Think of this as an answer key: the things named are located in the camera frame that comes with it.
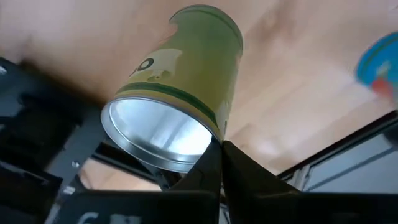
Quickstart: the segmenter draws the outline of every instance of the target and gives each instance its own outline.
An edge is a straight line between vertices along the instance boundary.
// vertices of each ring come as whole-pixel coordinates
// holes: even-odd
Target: black plastic part
[[[261,209],[260,200],[264,195],[299,194],[229,141],[223,143],[223,183],[231,223],[264,221],[265,210]]]
[[[101,107],[3,58],[0,66],[7,71],[0,75],[0,161],[61,177],[66,187],[105,138]]]
[[[0,162],[0,223],[43,223],[62,182],[42,171]]]
[[[141,162],[117,146],[114,147],[105,143],[98,146],[91,158],[157,184],[162,190],[168,190],[181,179],[179,173],[163,170]]]
[[[311,194],[262,198],[265,220],[279,223],[397,223],[398,195]]]
[[[221,149],[211,143],[192,170],[164,192],[92,191],[71,198],[57,223],[218,223]]]

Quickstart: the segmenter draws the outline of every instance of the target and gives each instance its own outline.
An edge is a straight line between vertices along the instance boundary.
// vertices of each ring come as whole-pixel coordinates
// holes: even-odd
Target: silver metal rim
[[[134,156],[135,158],[139,159],[142,162],[145,162],[147,164],[150,164],[152,166],[155,166],[155,167],[158,167],[161,169],[174,171],[174,172],[186,173],[193,167],[193,165],[196,163],[196,161],[200,158],[201,155],[187,157],[186,160],[188,160],[188,162],[180,161],[177,158],[170,158],[169,154],[165,155],[165,156],[168,156],[169,158],[162,156],[161,153],[154,154],[154,153],[152,153],[148,150],[145,150],[141,147],[137,147],[134,143],[132,143],[130,140],[128,140],[114,125],[113,120],[111,118],[111,112],[110,112],[111,111],[110,107],[111,107],[112,103],[114,103],[115,101],[118,101],[118,100],[125,100],[128,98],[135,99],[135,100],[154,101],[156,103],[161,103],[165,106],[179,110],[179,111],[185,113],[186,115],[188,115],[189,117],[191,117],[192,119],[198,121],[202,126],[204,126],[207,130],[209,130],[209,132],[212,134],[212,136],[215,137],[214,132],[211,129],[209,129],[206,125],[204,125],[203,122],[201,122],[199,119],[194,118],[192,115],[186,113],[186,111],[175,107],[174,105],[170,105],[168,103],[165,103],[163,101],[156,100],[153,98],[147,98],[147,97],[141,97],[141,96],[123,96],[123,97],[116,98],[116,99],[110,101],[109,103],[107,103],[101,112],[101,122],[104,127],[104,130],[106,131],[108,136],[121,149],[125,150],[127,153],[129,153],[130,155]]]

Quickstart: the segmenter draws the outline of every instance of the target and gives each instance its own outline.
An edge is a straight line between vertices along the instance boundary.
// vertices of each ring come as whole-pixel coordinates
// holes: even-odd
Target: wooden surface
[[[160,190],[158,185],[92,159],[83,166],[80,180],[86,188],[95,190]]]
[[[104,103],[190,4],[244,36],[228,139],[277,174],[392,110],[353,71],[398,0],[0,0],[0,54]]]

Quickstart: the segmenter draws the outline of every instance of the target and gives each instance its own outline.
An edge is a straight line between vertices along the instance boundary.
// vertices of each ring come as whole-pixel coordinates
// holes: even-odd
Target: green stripe
[[[159,83],[146,83],[146,82],[139,82],[139,83],[130,83],[123,86],[118,93],[129,91],[129,90],[150,90],[156,91],[159,93],[164,93],[166,95],[170,95],[176,97],[182,101],[189,103],[190,105],[194,106],[196,109],[200,110],[204,115],[206,115],[216,126],[216,115],[214,112],[202,101],[198,98],[192,96],[191,94],[184,92],[178,88],[174,88],[167,85],[162,85]]]

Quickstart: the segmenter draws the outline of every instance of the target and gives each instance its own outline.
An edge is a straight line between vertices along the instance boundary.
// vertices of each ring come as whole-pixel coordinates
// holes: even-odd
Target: tin can
[[[398,32],[378,40],[361,57],[357,79],[398,108]]]
[[[224,140],[242,52],[242,35],[224,12],[181,9],[103,108],[105,131],[141,161],[188,172],[212,138]]]

